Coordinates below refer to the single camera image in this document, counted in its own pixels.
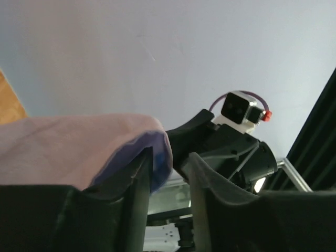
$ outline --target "light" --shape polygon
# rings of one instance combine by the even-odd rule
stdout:
[[[256,185],[254,186],[254,190],[259,193],[259,191],[261,190],[264,182],[265,182],[266,178],[262,177],[261,179],[259,179],[256,183]]]

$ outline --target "black curtain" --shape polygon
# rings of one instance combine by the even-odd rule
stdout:
[[[288,155],[314,190],[336,189],[336,70],[310,112]],[[267,178],[263,190],[294,188],[284,171]]]

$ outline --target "black plastic part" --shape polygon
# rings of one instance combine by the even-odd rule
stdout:
[[[141,252],[153,167],[145,149],[109,182],[0,186],[0,251]]]
[[[167,131],[174,157],[174,169],[185,179],[181,165],[188,158],[189,153],[196,151],[197,147],[215,131],[214,128],[209,127],[213,118],[214,114],[203,109],[189,122]]]
[[[196,251],[334,251],[336,195],[253,195],[211,169],[197,153],[185,167]]]
[[[189,153],[198,153],[212,169],[225,177],[230,177],[236,173],[238,166],[259,142],[253,136],[242,134],[226,124],[214,125],[211,122],[212,118],[212,113],[202,110],[185,125],[167,132],[174,156],[174,169],[186,181],[187,177],[181,169],[187,162]],[[256,157],[249,162],[245,176],[247,181],[251,180],[250,176],[255,177],[265,171],[265,175],[268,175],[270,171],[277,170],[272,152],[266,145],[265,149],[268,150],[266,153],[268,157],[265,154],[259,155],[260,151],[257,151],[254,155]],[[233,181],[241,183],[242,187],[245,186],[240,177]]]
[[[221,114],[229,120],[241,124],[244,120],[246,112],[249,109],[249,101],[235,95],[228,93],[223,104]]]
[[[252,123],[258,123],[263,116],[263,112],[263,109],[260,109],[258,107],[252,107],[246,119]]]
[[[180,241],[178,245],[180,245],[181,248],[178,251],[195,251],[193,235],[194,227],[192,218],[180,219],[178,222],[175,223],[175,227],[178,228],[178,233],[180,234]]]
[[[271,149],[265,142],[260,142],[259,148],[243,166],[241,173],[245,183],[249,184],[277,171],[278,165]]]

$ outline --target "wooden surface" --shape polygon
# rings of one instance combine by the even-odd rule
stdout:
[[[0,71],[0,124],[27,117],[25,109]]]

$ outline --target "red connector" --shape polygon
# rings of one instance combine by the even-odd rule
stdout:
[[[265,115],[264,115],[264,117],[262,118],[262,120],[265,121],[265,122],[268,122],[269,120],[271,120],[271,117],[272,117],[272,112],[269,111],[269,110],[267,110],[267,111],[265,112]]]

